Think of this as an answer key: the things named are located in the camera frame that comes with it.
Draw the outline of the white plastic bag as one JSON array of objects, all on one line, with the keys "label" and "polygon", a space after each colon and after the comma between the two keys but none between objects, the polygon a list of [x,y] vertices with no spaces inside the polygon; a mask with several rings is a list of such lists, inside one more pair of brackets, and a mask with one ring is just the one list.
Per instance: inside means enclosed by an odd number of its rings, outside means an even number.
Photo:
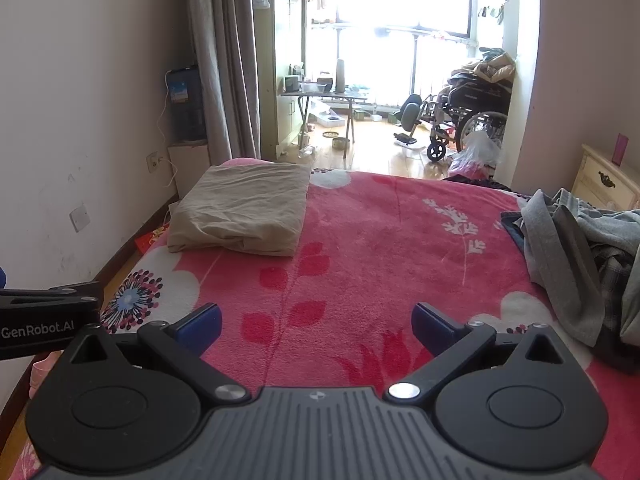
[{"label": "white plastic bag", "polygon": [[448,176],[462,176],[473,180],[488,179],[501,158],[501,148],[483,130],[471,132],[464,148],[455,154],[448,168]]}]

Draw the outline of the grey hooded sweatshirt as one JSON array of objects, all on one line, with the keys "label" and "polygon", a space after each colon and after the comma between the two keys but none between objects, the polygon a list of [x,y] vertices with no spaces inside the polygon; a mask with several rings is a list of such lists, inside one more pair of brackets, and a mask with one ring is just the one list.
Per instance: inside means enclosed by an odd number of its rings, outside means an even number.
[{"label": "grey hooded sweatshirt", "polygon": [[[639,211],[599,209],[562,188],[552,197],[536,191],[521,215],[529,277],[546,290],[563,330],[590,348],[603,333],[637,347]],[[605,309],[600,293],[594,244],[614,246],[634,257],[622,304],[614,311]]]}]

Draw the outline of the black white plaid shirt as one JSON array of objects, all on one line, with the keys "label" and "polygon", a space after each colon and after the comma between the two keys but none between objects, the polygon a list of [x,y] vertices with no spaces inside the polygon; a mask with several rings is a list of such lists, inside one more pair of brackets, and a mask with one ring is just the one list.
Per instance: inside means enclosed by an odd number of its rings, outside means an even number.
[{"label": "black white plaid shirt", "polygon": [[620,248],[594,244],[591,253],[600,278],[600,293],[605,309],[614,311],[622,304],[634,257]]}]

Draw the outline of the pink slipper near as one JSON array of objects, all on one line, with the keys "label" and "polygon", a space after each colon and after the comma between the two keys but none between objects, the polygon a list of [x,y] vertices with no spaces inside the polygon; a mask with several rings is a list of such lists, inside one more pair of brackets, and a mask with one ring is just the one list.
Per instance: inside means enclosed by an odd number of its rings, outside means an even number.
[{"label": "pink slipper near", "polygon": [[37,390],[40,388],[44,380],[55,366],[58,359],[62,356],[62,351],[53,351],[49,353],[43,360],[36,361],[32,364],[29,376],[29,392],[28,396],[32,399]]}]

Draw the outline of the grey beige curtain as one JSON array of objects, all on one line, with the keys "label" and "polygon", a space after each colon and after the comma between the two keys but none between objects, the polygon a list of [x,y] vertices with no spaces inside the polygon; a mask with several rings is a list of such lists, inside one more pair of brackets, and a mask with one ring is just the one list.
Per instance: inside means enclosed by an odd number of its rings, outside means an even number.
[{"label": "grey beige curtain", "polygon": [[252,0],[189,0],[209,159],[260,156]]}]

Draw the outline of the pink floral bed blanket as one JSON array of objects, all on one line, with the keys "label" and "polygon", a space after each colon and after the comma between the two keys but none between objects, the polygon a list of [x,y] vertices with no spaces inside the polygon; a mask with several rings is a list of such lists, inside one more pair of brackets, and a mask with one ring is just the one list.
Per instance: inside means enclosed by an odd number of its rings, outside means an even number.
[{"label": "pink floral bed blanket", "polygon": [[[61,350],[14,477],[637,478],[639,345],[563,330],[500,223],[530,197],[310,170],[292,257],[170,252],[167,234]],[[204,304],[222,331],[201,359],[248,402],[210,404],[138,341]],[[393,404],[433,359],[416,304],[497,338],[429,404]]]}]

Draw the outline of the beige khaki trousers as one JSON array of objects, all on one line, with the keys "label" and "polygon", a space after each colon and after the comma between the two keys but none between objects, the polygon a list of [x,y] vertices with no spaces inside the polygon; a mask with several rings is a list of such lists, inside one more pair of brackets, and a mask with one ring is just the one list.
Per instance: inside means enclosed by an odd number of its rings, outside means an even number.
[{"label": "beige khaki trousers", "polygon": [[211,166],[171,214],[168,250],[292,257],[309,183],[308,167],[287,162]]}]

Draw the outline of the white wall switch plate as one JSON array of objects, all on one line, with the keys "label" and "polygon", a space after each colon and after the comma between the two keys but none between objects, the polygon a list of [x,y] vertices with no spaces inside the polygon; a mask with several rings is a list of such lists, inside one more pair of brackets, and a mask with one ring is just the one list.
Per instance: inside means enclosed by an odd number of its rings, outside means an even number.
[{"label": "white wall switch plate", "polygon": [[88,210],[84,204],[80,204],[70,212],[70,222],[76,233],[81,232],[91,222]]}]

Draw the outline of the folding table with items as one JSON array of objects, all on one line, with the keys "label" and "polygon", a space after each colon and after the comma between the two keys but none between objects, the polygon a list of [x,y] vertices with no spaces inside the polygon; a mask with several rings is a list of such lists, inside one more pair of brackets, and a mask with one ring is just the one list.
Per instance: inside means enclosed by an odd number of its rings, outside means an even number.
[{"label": "folding table with items", "polygon": [[346,158],[348,148],[355,142],[355,107],[357,103],[366,102],[366,97],[358,90],[347,89],[345,62],[337,59],[332,80],[320,78],[313,82],[303,81],[298,75],[286,76],[284,95],[295,99],[302,118],[297,133],[298,156],[314,154],[314,147],[308,140],[309,117],[312,117],[324,128],[345,126],[340,150]]}]

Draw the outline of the cream wooden nightstand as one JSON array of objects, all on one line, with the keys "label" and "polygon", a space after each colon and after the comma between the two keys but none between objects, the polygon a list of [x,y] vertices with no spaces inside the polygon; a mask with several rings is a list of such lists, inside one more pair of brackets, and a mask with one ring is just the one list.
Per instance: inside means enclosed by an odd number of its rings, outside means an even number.
[{"label": "cream wooden nightstand", "polygon": [[639,208],[637,170],[616,166],[604,153],[582,144],[582,160],[570,192],[593,207],[614,211]]}]

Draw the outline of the white low cabinet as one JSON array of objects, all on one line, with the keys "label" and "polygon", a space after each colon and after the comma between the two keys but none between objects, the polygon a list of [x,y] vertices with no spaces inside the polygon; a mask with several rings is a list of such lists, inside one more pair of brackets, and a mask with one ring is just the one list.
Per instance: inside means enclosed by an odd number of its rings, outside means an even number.
[{"label": "white low cabinet", "polygon": [[168,146],[168,157],[175,170],[175,185],[179,198],[188,194],[210,166],[205,141]]}]

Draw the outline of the red gift box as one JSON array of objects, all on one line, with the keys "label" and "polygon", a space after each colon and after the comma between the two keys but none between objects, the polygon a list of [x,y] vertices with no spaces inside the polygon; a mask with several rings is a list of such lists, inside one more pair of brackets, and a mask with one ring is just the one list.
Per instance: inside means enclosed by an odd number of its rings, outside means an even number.
[{"label": "red gift box", "polygon": [[134,240],[138,252],[141,255],[146,254],[150,248],[160,239],[160,237],[168,230],[168,223],[158,226],[156,229],[138,236]]}]

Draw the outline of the dark blue box device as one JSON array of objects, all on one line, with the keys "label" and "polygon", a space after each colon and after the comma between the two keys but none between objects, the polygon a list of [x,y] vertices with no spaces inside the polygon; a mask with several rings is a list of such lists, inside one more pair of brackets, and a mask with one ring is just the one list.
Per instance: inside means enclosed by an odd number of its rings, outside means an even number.
[{"label": "dark blue box device", "polygon": [[178,142],[206,139],[203,95],[198,66],[171,70],[166,77],[168,108]]}]

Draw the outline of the blue denim garment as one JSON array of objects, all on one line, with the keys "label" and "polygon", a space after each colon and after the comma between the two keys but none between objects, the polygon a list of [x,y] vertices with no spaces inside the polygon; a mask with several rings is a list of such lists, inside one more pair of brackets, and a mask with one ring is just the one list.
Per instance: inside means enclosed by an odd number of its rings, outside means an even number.
[{"label": "blue denim garment", "polygon": [[516,211],[503,211],[500,214],[500,223],[512,238],[520,253],[524,254],[525,237],[521,230],[522,215]]}]

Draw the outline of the white wall socket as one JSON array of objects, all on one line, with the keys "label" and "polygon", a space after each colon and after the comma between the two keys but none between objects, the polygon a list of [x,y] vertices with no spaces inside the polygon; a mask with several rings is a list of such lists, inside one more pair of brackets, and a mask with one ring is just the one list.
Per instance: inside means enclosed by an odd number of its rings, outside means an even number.
[{"label": "white wall socket", "polygon": [[157,152],[152,152],[151,154],[146,156],[146,166],[148,167],[148,171],[150,174],[158,169],[161,160],[162,156],[160,156],[160,154],[158,154]]}]

